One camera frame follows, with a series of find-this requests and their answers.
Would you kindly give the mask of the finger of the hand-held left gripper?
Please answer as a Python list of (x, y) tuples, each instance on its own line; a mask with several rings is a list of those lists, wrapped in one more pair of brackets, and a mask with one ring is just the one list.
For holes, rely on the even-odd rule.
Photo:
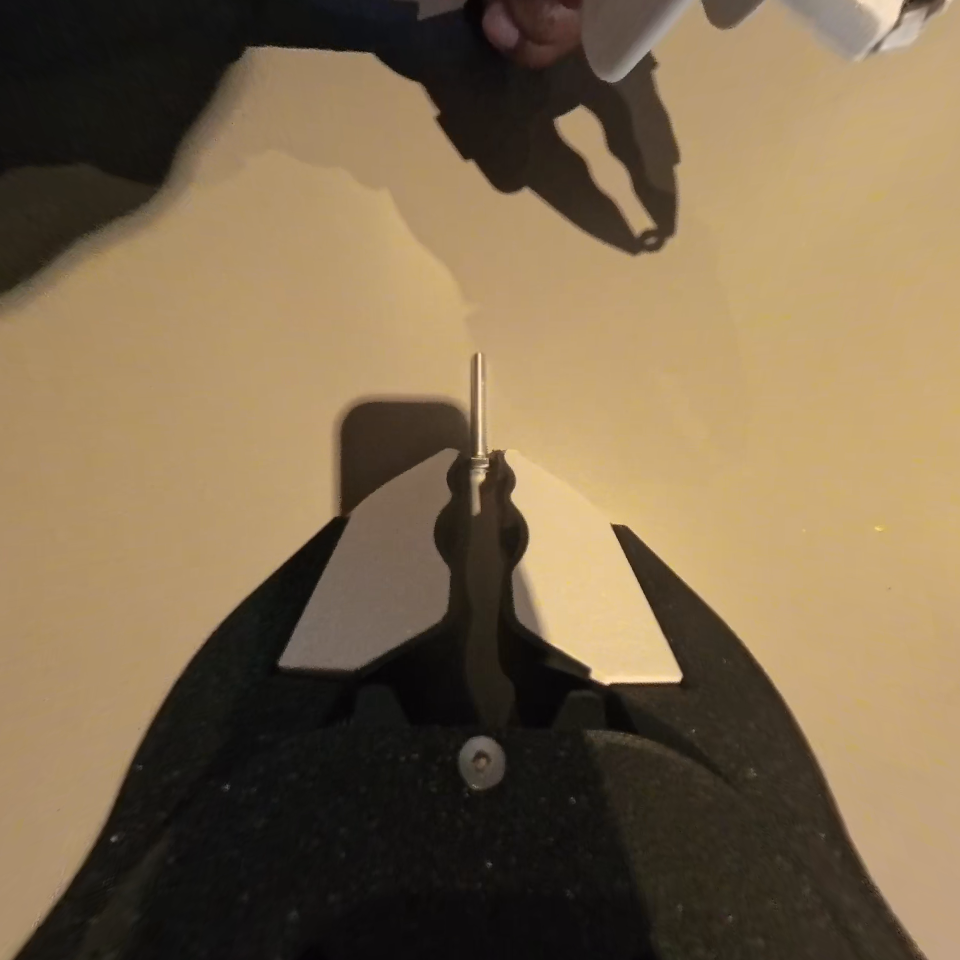
[(591, 72), (615, 84), (675, 26), (687, 1), (582, 1), (581, 42)]
[(833, 52), (851, 62), (880, 54), (901, 26), (908, 1), (780, 1)]

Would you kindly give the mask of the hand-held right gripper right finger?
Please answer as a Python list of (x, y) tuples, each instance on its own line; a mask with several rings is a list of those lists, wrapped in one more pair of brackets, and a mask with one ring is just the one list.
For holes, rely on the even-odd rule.
[(519, 450), (496, 451), (493, 466), (508, 677), (678, 685), (683, 670), (606, 515)]

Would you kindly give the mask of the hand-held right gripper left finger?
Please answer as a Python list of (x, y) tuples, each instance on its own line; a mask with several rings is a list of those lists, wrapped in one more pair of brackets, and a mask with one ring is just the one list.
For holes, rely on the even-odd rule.
[(466, 625), (468, 528), (450, 486), (460, 460), (459, 451), (442, 448), (350, 512), (279, 656), (280, 671), (359, 674), (436, 630)]

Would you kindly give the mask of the metal bolt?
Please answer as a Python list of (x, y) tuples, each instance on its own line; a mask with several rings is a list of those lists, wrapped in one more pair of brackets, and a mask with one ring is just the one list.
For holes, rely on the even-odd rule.
[(491, 467), (488, 429), (487, 362), (483, 352), (470, 360), (469, 409), (469, 510), (473, 518), (482, 513), (483, 488)]

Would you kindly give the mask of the person's left hand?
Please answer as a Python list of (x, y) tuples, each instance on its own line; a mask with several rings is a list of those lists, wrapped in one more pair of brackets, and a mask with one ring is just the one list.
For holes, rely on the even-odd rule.
[(582, 46), (582, 1), (485, 1), (488, 43), (521, 66), (542, 69)]

